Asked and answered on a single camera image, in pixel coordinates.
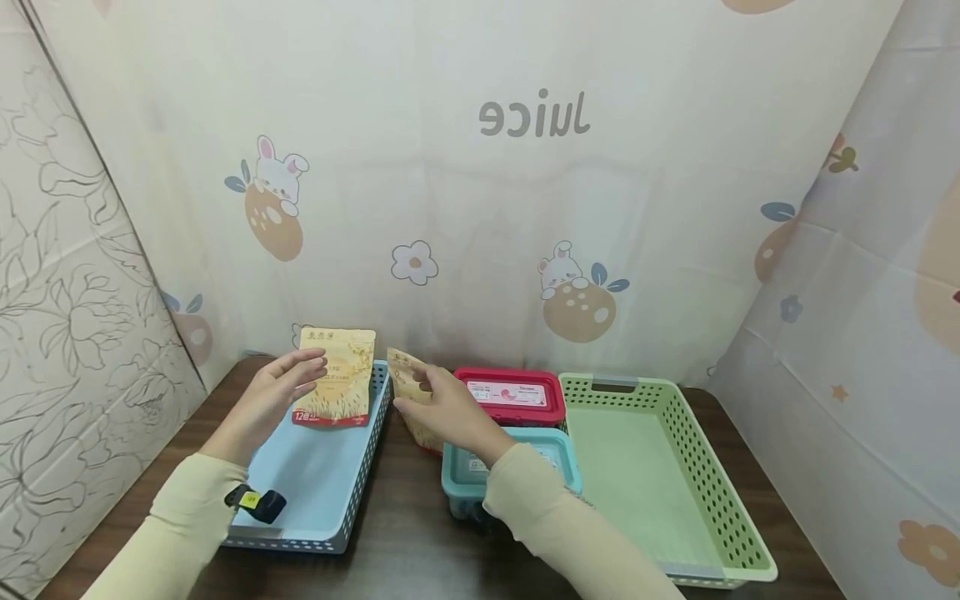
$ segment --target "plastic container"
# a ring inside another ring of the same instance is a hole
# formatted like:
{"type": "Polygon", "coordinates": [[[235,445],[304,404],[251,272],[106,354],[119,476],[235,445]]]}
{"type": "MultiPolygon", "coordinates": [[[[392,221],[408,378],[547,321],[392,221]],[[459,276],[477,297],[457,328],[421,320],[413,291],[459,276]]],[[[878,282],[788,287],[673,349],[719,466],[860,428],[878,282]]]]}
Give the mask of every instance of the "plastic container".
{"type": "MultiPolygon", "coordinates": [[[[581,493],[584,482],[577,468],[573,442],[560,429],[550,427],[504,427],[518,442],[532,445],[543,458],[563,476],[566,486],[574,493],[581,493]]],[[[441,483],[450,500],[450,512],[455,518],[465,519],[482,510],[481,503],[487,494],[487,477],[490,472],[483,461],[472,452],[450,444],[444,444],[444,462],[441,467],[441,483]]]]}
{"type": "Polygon", "coordinates": [[[287,415],[256,452],[249,477],[255,490],[276,490],[287,505],[270,525],[239,511],[223,545],[343,554],[393,397],[387,363],[377,360],[366,426],[317,429],[287,415]]]}
{"type": "Polygon", "coordinates": [[[777,565],[680,389],[560,376],[584,497],[679,586],[738,588],[777,565]]]}
{"type": "Polygon", "coordinates": [[[555,427],[564,420],[564,393],[552,372],[463,368],[453,374],[501,425],[555,427]]]}

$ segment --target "teal lid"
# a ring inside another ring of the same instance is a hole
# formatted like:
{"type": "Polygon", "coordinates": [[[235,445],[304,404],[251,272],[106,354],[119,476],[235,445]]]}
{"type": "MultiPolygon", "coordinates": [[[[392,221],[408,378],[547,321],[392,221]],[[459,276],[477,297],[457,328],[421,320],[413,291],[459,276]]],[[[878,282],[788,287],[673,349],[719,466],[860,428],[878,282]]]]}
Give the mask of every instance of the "teal lid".
{"type": "MultiPolygon", "coordinates": [[[[566,486],[574,493],[584,489],[573,442],[560,429],[552,427],[504,427],[507,433],[522,444],[530,444],[545,461],[560,472],[566,486]]],[[[475,454],[451,444],[444,444],[444,464],[441,483],[444,493],[458,500],[483,500],[487,493],[490,472],[475,454]]]]}

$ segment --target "green plastic basket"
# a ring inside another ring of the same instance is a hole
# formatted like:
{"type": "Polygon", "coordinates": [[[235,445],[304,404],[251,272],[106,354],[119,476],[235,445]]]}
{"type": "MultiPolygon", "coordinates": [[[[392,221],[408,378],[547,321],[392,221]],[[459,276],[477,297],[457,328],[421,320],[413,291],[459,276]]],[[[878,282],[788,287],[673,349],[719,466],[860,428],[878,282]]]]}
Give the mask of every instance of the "green plastic basket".
{"type": "Polygon", "coordinates": [[[777,565],[680,388],[560,375],[584,497],[678,586],[738,588],[777,565]]]}

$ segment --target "sleeve cuff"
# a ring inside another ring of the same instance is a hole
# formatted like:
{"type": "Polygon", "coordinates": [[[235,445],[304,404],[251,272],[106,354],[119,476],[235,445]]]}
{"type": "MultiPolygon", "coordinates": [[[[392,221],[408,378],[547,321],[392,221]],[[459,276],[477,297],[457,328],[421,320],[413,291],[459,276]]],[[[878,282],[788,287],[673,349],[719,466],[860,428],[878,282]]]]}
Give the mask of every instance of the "sleeve cuff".
{"type": "Polygon", "coordinates": [[[522,540],[522,530],[546,514],[565,493],[564,479],[529,444],[517,444],[493,465],[484,508],[522,540]]]}
{"type": "Polygon", "coordinates": [[[151,516],[182,533],[223,530],[233,521],[234,509],[224,498],[247,480],[247,470],[212,456],[193,454],[167,479],[154,498],[151,516]]]}

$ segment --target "hand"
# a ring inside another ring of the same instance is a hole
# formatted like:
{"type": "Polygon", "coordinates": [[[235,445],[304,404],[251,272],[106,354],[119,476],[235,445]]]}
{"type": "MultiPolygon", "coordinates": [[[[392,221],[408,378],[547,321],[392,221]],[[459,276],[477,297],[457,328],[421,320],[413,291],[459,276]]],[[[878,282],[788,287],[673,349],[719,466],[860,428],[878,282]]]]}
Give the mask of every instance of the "hand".
{"type": "Polygon", "coordinates": [[[516,440],[493,422],[473,399],[467,386],[450,371],[432,365],[414,369],[414,378],[420,382],[420,388],[426,392],[433,391],[432,402],[420,404],[410,398],[399,397],[394,400],[394,406],[445,441],[473,452],[487,468],[493,468],[493,464],[516,444],[516,440]]]}
{"type": "Polygon", "coordinates": [[[323,348],[297,350],[256,372],[247,391],[200,453],[247,467],[290,405],[312,392],[317,387],[315,381],[326,375],[324,354],[323,348]]]}

